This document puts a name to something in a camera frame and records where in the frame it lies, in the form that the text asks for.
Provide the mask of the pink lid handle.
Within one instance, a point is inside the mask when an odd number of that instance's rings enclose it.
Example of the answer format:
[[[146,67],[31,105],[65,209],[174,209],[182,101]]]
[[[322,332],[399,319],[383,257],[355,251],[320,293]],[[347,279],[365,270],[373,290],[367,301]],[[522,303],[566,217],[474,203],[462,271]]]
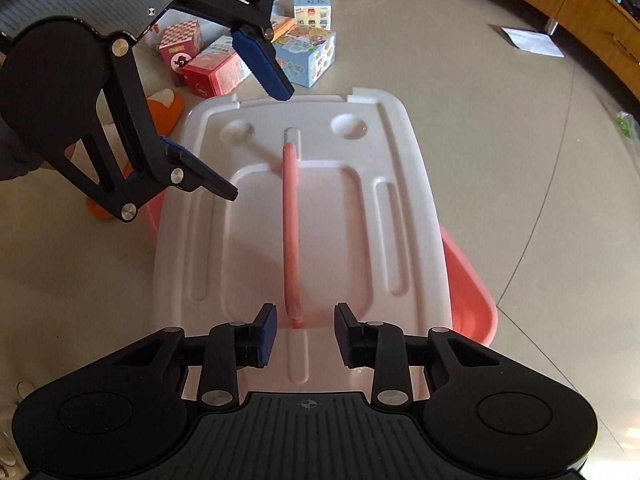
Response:
[[[282,151],[282,248],[285,312],[296,328],[304,322],[299,291],[298,158],[288,142]]]

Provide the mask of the red pink box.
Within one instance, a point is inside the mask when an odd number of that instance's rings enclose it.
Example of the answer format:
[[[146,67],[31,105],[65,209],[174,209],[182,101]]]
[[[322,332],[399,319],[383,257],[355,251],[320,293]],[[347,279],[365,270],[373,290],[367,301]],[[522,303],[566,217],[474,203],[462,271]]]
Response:
[[[203,99],[226,96],[252,73],[232,46],[231,36],[221,36],[183,67],[191,92]]]

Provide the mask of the light blue cartoon box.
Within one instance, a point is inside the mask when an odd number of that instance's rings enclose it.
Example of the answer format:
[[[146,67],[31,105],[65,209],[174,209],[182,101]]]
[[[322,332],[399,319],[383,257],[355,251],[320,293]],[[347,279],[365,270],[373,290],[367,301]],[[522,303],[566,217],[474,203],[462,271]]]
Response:
[[[296,25],[278,38],[273,47],[288,80],[311,88],[335,60],[336,32]]]

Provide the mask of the small white blue box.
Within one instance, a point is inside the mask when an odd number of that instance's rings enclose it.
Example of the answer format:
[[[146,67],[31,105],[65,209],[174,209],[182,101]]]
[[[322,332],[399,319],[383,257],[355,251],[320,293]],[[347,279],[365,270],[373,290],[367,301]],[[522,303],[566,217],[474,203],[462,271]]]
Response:
[[[297,24],[330,29],[332,6],[330,0],[293,0],[294,18]]]

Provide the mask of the pink checkered box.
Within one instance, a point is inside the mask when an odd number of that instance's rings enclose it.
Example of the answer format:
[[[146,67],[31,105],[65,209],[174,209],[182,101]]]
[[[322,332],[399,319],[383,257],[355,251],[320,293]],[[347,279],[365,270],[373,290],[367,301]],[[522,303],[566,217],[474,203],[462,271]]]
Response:
[[[197,20],[173,24],[164,30],[158,50],[176,86],[186,85],[184,66],[195,58],[203,47],[201,27]]]

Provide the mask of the pink plastic storage bin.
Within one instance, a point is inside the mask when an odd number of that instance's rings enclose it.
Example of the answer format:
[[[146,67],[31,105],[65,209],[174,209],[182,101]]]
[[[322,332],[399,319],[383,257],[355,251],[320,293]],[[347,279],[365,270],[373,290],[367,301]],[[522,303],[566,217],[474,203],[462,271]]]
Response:
[[[498,330],[496,303],[454,239],[444,228],[440,228],[440,234],[448,272],[454,330],[489,346]]]

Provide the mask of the white plastic bin lid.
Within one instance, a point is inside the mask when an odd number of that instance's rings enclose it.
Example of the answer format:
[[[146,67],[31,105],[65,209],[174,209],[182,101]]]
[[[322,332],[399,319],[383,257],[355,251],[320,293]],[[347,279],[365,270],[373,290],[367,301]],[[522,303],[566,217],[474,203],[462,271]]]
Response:
[[[284,303],[282,155],[297,155],[303,324],[285,311],[269,363],[239,374],[242,392],[369,392],[372,373],[344,365],[340,302],[363,322],[409,335],[452,323],[434,198],[409,116],[382,90],[348,96],[198,104],[179,143],[237,189],[165,195],[153,273],[153,321],[205,335]]]

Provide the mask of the white paper sheet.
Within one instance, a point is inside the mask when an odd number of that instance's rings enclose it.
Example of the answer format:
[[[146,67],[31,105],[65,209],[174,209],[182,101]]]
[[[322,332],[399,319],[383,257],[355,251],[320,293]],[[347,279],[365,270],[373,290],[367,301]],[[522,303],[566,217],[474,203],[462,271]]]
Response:
[[[500,27],[499,30],[506,36],[510,44],[518,50],[536,55],[550,56],[550,58],[562,58],[564,56],[560,48],[547,34],[511,27]]]

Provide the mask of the wooden cabinet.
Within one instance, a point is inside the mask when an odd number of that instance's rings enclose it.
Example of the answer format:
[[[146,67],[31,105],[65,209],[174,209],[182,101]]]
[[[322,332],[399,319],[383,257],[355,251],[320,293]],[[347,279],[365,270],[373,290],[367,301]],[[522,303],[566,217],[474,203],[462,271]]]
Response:
[[[567,30],[639,94],[639,22],[614,0],[524,0]]]

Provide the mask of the clear plastic bag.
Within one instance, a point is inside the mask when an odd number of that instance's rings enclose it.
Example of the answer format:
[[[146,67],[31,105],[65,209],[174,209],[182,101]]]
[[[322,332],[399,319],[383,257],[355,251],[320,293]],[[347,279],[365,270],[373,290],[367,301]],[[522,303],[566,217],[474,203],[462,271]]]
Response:
[[[625,138],[640,141],[640,125],[633,114],[619,112],[615,117],[615,123]]]

